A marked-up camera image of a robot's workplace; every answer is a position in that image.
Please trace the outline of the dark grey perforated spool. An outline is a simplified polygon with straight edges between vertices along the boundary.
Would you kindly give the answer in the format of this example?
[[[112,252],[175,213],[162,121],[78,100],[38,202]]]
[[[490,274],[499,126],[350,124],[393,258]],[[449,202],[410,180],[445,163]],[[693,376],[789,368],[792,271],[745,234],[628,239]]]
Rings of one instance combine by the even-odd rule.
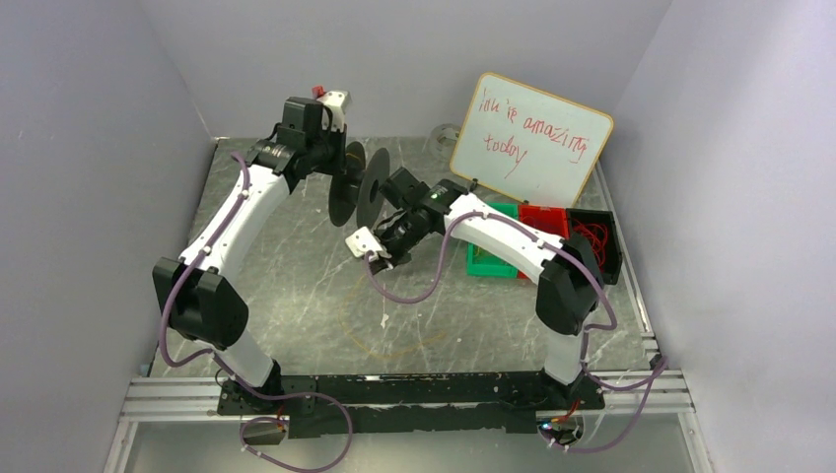
[[[335,227],[345,226],[352,216],[358,228],[371,228],[383,207],[383,184],[389,177],[388,149],[377,149],[367,161],[362,143],[346,146],[346,168],[331,178],[328,194],[328,215]]]

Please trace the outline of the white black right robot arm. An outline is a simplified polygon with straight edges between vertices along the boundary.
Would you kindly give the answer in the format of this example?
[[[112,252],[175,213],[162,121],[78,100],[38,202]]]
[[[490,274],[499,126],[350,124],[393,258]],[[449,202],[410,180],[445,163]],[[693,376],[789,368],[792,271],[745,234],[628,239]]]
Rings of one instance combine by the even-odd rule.
[[[490,207],[464,187],[444,179],[434,186],[398,169],[381,186],[400,213],[384,230],[371,231],[363,249],[367,274],[409,261],[424,237],[439,234],[478,246],[514,266],[533,282],[535,315],[546,328],[543,396],[569,406],[595,398],[587,373],[591,313],[606,302],[603,277],[590,242],[535,229]]]

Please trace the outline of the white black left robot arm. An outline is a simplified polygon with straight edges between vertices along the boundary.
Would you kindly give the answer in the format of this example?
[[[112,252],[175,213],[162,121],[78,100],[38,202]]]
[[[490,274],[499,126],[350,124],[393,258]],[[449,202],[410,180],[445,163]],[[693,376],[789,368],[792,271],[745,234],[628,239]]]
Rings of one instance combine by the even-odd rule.
[[[347,91],[319,89],[286,99],[281,120],[244,154],[237,181],[203,232],[177,258],[162,257],[152,278],[161,305],[159,351],[170,368],[209,355],[231,392],[254,413],[277,413],[286,398],[281,367],[260,349],[248,306],[233,281],[268,217],[312,173],[340,175],[346,159]]]

